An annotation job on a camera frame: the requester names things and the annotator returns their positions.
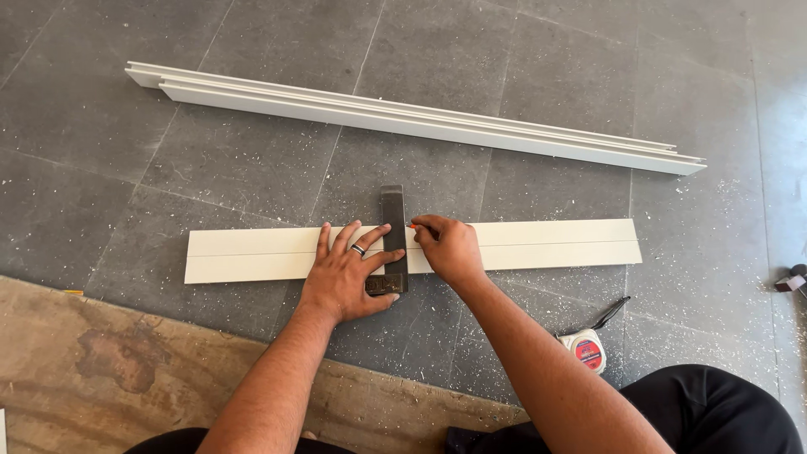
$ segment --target finger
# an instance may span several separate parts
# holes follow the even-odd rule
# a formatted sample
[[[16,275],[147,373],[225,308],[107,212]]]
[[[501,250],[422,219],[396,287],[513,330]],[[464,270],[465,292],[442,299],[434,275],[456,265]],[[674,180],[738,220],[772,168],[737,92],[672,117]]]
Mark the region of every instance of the finger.
[[[344,254],[348,248],[348,240],[350,237],[353,236],[353,233],[362,226],[362,222],[360,220],[355,220],[350,224],[347,224],[345,227],[342,228],[342,231],[339,232],[336,239],[333,240],[333,247],[331,250],[336,251],[338,254]]]
[[[383,237],[392,229],[389,224],[379,225],[370,232],[363,234],[356,240],[356,246],[361,247],[363,250],[368,250],[379,238]]]
[[[423,250],[427,250],[434,246],[436,240],[434,236],[432,236],[432,232],[429,228],[415,224],[415,242],[419,244]]]
[[[371,272],[378,270],[382,265],[397,262],[404,255],[406,255],[406,251],[403,249],[393,250],[391,252],[379,252],[371,255],[363,261],[367,275],[370,275]]]
[[[372,315],[377,312],[381,312],[383,310],[387,310],[392,306],[392,303],[397,301],[401,295],[398,293],[387,293],[384,295],[378,296],[370,296],[365,294],[364,296],[364,314],[363,317],[368,315]]]
[[[324,222],[320,229],[320,238],[316,241],[316,257],[324,259],[328,257],[328,237],[331,235],[331,224]]]
[[[425,225],[426,227],[435,229],[437,232],[441,232],[451,221],[452,219],[448,217],[438,216],[436,214],[424,214],[412,218],[413,224]]]

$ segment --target ring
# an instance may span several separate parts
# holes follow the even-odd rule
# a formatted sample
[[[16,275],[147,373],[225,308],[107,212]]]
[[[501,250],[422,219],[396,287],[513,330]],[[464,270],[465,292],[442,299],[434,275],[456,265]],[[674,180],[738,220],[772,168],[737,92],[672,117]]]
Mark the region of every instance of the ring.
[[[362,249],[360,246],[356,246],[356,245],[354,245],[354,244],[353,244],[353,245],[350,245],[350,249],[355,250],[355,251],[356,251],[356,252],[358,252],[358,253],[359,253],[359,254],[360,254],[362,257],[364,257],[364,254],[366,254],[366,253],[367,253],[367,251],[366,251],[366,250],[363,250],[363,249]]]

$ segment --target hand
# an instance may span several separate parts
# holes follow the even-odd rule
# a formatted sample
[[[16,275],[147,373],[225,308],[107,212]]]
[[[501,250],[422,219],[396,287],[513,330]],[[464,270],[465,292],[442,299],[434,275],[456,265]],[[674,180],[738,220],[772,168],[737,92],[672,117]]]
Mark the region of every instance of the hand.
[[[366,317],[389,309],[397,300],[398,293],[370,296],[364,291],[364,281],[373,271],[385,263],[400,260],[406,251],[378,252],[366,259],[353,249],[348,249],[348,240],[362,225],[360,221],[347,224],[328,250],[331,225],[322,224],[320,239],[316,243],[316,260],[303,285],[298,310],[315,309],[326,314],[335,326],[354,318]],[[362,235],[356,245],[367,250],[370,245],[390,231],[390,225],[380,225]]]
[[[415,241],[429,265],[454,290],[469,282],[487,280],[476,230],[448,217],[426,214],[412,218]]]

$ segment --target stack of white strips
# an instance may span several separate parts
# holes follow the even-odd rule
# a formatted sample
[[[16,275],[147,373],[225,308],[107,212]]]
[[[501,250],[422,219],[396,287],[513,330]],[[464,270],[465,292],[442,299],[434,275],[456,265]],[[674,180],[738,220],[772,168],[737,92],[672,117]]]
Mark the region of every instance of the stack of white strips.
[[[479,239],[482,264],[489,271],[642,262],[631,219],[471,225]],[[361,227],[348,245],[373,228],[374,225]],[[331,245],[341,229],[331,229]],[[409,272],[432,272],[414,240],[415,231],[406,232]],[[304,279],[314,263],[319,234],[319,228],[192,231],[185,284]],[[383,240],[378,240],[367,250],[366,257],[381,250]],[[381,267],[374,274],[383,272]]]
[[[669,174],[688,175],[706,167],[700,163],[701,158],[672,151],[673,145],[134,61],[128,63],[131,68],[126,69],[126,72],[138,84],[159,88],[172,100],[183,103],[342,124]]]

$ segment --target black pants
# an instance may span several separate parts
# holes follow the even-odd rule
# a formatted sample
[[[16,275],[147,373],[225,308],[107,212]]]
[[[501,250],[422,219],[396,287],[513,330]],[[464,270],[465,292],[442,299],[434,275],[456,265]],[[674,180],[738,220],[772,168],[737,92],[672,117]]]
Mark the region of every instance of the black pants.
[[[679,453],[802,453],[796,427],[782,405],[757,386],[710,366],[686,364],[653,372],[621,391]],[[207,429],[183,429],[149,439],[126,454],[192,453]],[[347,453],[300,439],[298,454]],[[531,422],[488,434],[450,427],[446,454],[548,453]]]

